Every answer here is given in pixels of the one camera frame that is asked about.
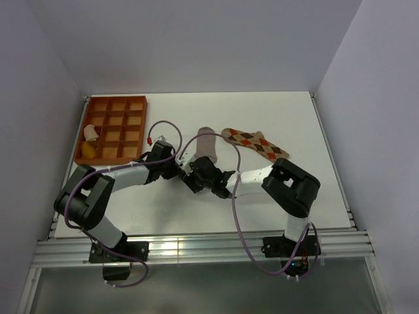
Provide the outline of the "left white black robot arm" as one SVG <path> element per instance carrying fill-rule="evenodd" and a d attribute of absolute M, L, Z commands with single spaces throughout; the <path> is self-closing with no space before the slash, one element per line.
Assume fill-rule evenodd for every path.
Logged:
<path fill-rule="evenodd" d="M 152 149 L 128 164 L 96 170 L 80 165 L 68 179 L 54 201 L 54 210 L 62 215 L 70 228 L 86 232 L 88 237 L 104 245 L 104 254 L 112 261 L 127 255 L 126 234 L 106 216 L 113 192 L 150 184 L 160 177 L 170 179 L 178 174 L 173 146 L 158 140 Z"/>

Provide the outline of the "grey sock red stripes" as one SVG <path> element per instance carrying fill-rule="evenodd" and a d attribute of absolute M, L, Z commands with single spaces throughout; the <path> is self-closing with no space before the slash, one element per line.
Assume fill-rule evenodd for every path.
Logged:
<path fill-rule="evenodd" d="M 217 154 L 215 150 L 215 136 L 211 135 L 214 130 L 210 127 L 202 127 L 198 130 L 196 139 L 195 158 L 208 157 L 213 163 L 217 162 Z"/>

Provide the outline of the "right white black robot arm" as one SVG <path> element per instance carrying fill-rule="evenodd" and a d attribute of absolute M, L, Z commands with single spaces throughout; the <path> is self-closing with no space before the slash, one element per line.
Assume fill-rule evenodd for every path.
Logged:
<path fill-rule="evenodd" d="M 308 224 L 320 181 L 285 158 L 253 171 L 221 171 L 207 157 L 180 158 L 183 182 L 197 193 L 205 188 L 221 199 L 267 193 L 286 213 L 283 247 L 289 254 L 299 254 L 306 246 L 302 233 Z"/>

